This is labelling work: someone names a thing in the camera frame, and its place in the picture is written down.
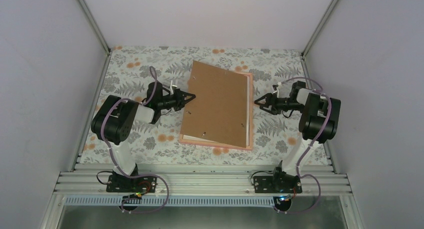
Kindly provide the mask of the pink wooden picture frame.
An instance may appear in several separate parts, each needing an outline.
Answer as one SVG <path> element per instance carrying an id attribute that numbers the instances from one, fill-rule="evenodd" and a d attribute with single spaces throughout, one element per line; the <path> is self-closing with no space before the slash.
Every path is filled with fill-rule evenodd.
<path id="1" fill-rule="evenodd" d="M 238 74 L 246 77 L 247 80 L 247 89 L 246 89 L 246 97 L 247 97 L 247 108 L 246 108 L 246 123 L 244 128 L 246 129 L 246 146 L 240 147 L 225 143 L 219 143 L 216 141 L 201 139 L 193 136 L 179 134 L 178 142 L 181 144 L 187 145 L 196 145 L 203 147 L 213 147 L 213 148 L 221 148 L 221 149 L 229 149 L 229 150 L 243 150 L 243 151 L 251 151 L 253 149 L 253 74 L 250 72 L 236 72 Z"/>

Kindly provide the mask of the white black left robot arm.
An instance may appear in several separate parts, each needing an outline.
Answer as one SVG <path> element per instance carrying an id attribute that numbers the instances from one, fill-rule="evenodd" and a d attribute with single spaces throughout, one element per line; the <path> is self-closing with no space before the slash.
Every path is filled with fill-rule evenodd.
<path id="1" fill-rule="evenodd" d="M 137 163 L 131 156 L 128 137 L 134 122 L 154 125 L 163 115 L 162 111 L 180 111 L 193 101 L 196 95 L 182 91 L 174 85 L 166 88 L 155 81 L 148 85 L 146 98 L 134 99 L 109 95 L 95 114 L 90 130 L 108 148 L 113 173 L 121 176 L 119 185 L 131 192 L 139 186 Z"/>

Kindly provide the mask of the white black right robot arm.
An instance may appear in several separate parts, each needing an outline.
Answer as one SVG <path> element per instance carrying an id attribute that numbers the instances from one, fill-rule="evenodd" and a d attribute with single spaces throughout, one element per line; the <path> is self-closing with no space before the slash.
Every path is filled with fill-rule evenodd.
<path id="1" fill-rule="evenodd" d="M 288 97 L 279 96 L 280 83 L 273 86 L 274 91 L 267 93 L 254 101 L 260 110 L 272 115 L 284 115 L 300 112 L 298 130 L 301 135 L 300 144 L 295 146 L 286 160 L 276 166 L 271 176 L 271 187 L 278 193 L 287 188 L 301 185 L 301 180 L 317 178 L 311 174 L 301 174 L 303 160 L 313 149 L 335 137 L 341 101 L 327 96 L 321 89 L 308 89 L 307 84 L 297 80 L 291 86 Z"/>

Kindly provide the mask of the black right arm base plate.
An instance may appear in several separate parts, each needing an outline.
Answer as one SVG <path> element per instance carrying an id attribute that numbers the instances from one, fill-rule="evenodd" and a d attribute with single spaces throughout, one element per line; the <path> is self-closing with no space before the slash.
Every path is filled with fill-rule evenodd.
<path id="1" fill-rule="evenodd" d="M 253 187 L 257 194 L 301 194 L 303 192 L 300 178 L 288 174 L 254 176 Z"/>

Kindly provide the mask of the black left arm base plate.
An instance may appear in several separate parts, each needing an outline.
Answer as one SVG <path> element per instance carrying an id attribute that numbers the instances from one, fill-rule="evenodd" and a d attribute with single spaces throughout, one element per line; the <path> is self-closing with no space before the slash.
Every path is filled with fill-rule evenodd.
<path id="1" fill-rule="evenodd" d="M 154 193 L 157 185 L 157 177 L 144 176 L 131 179 L 119 174 L 110 175 L 106 185 L 108 193 Z"/>

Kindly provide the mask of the aluminium corner post right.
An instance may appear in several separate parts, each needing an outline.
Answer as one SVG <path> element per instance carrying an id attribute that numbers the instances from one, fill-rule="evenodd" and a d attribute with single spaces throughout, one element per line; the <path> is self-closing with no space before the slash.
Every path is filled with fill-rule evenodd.
<path id="1" fill-rule="evenodd" d="M 309 38 L 305 48 L 303 49 L 301 53 L 301 58 L 305 61 L 308 53 L 310 52 L 312 46 L 314 45 L 315 41 L 319 37 L 322 29 L 326 25 L 327 21 L 330 19 L 333 11 L 335 10 L 336 6 L 338 5 L 340 0 L 331 0 L 329 5 L 327 6 L 323 16 L 321 17 L 320 21 L 318 22 L 316 28 L 314 29 L 311 37 Z"/>

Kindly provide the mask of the aluminium corner post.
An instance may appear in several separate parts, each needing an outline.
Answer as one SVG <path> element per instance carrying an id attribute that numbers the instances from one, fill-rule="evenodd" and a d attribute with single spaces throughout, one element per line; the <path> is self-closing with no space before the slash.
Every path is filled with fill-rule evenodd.
<path id="1" fill-rule="evenodd" d="M 321 17 L 320 21 L 318 22 L 316 28 L 314 29 L 311 37 L 309 38 L 305 48 L 303 49 L 301 53 L 301 58 L 305 61 L 308 53 L 310 52 L 312 46 L 314 45 L 315 41 L 319 37 L 322 29 L 326 25 L 327 21 L 330 19 L 333 11 L 335 10 L 336 6 L 338 5 L 340 0 L 331 0 L 329 5 L 327 6 L 323 16 Z"/>
<path id="2" fill-rule="evenodd" d="M 82 9 L 83 14 L 85 15 L 86 19 L 88 20 L 88 24 L 92 28 L 94 34 L 96 35 L 99 43 L 101 44 L 103 50 L 107 55 L 111 54 L 111 48 L 109 47 L 103 33 L 101 32 L 101 29 L 96 22 L 94 15 L 92 14 L 89 5 L 87 4 L 86 0 L 77 0 L 79 6 Z"/>

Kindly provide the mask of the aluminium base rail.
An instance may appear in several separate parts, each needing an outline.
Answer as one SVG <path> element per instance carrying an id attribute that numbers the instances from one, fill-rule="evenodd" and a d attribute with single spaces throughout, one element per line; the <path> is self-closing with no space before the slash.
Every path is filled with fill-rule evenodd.
<path id="1" fill-rule="evenodd" d="M 172 196 L 252 196 L 255 191 L 250 176 L 256 171 L 271 171 L 273 165 L 188 165 L 139 164 L 139 172 L 153 173 L 168 184 Z M 78 163 L 71 172 L 61 172 L 54 193 L 67 195 L 102 195 L 106 186 L 96 178 L 106 180 L 100 171 L 110 170 L 110 164 Z M 351 195 L 345 174 L 337 174 L 330 165 L 306 165 L 303 173 L 312 174 L 321 186 L 323 196 Z"/>

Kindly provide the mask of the aluminium corner post left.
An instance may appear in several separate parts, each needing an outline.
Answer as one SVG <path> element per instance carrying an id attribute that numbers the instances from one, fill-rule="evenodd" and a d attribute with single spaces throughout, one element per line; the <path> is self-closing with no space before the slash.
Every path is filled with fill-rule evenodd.
<path id="1" fill-rule="evenodd" d="M 101 32 L 101 29 L 96 22 L 94 15 L 92 14 L 89 5 L 87 4 L 86 0 L 77 0 L 79 6 L 82 9 L 83 14 L 85 15 L 86 19 L 88 20 L 88 24 L 92 28 L 94 34 L 96 35 L 99 43 L 101 44 L 103 50 L 107 55 L 111 54 L 111 48 L 109 47 L 103 33 Z"/>

